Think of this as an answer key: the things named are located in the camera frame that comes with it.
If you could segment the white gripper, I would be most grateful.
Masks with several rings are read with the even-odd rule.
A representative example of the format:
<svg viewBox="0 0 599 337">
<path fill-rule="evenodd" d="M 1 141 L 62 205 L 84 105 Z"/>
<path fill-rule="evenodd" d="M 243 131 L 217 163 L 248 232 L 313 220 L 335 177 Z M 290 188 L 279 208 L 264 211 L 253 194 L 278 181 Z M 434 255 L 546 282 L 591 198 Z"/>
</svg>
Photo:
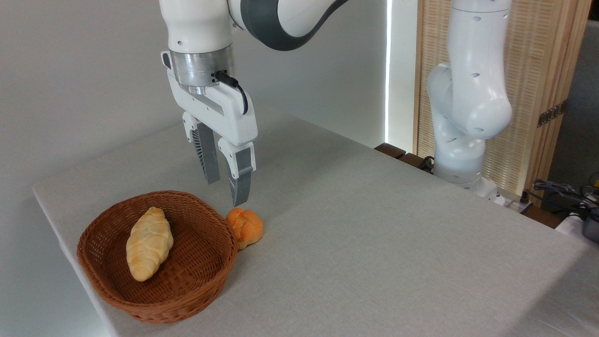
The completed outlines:
<svg viewBox="0 0 599 337">
<path fill-rule="evenodd" d="M 210 185 L 220 180 L 214 132 L 224 137 L 218 147 L 226 160 L 227 179 L 233 206 L 248 201 L 252 172 L 256 170 L 253 145 L 257 123 L 252 100 L 233 86 L 216 82 L 200 89 L 186 89 L 175 78 L 174 61 L 169 51 L 162 52 L 162 63 L 175 102 L 184 109 L 183 124 L 188 142 L 193 144 L 202 171 Z"/>
</svg>

